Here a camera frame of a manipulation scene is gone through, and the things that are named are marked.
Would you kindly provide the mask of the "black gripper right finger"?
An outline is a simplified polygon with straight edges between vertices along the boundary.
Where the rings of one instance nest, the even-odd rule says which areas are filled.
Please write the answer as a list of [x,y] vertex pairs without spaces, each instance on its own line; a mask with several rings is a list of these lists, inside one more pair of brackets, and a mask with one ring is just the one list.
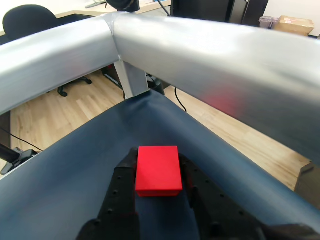
[[246,213],[183,154],[179,154],[183,186],[201,240],[264,240],[262,224]]

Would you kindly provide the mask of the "gripper black left finger with grey tip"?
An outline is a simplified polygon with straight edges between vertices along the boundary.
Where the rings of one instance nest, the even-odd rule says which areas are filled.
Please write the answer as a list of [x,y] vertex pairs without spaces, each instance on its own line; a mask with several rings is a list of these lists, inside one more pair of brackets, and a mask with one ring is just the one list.
[[136,212],[135,180],[138,149],[114,168],[107,193],[96,218],[80,230],[78,240],[138,240],[140,221]]

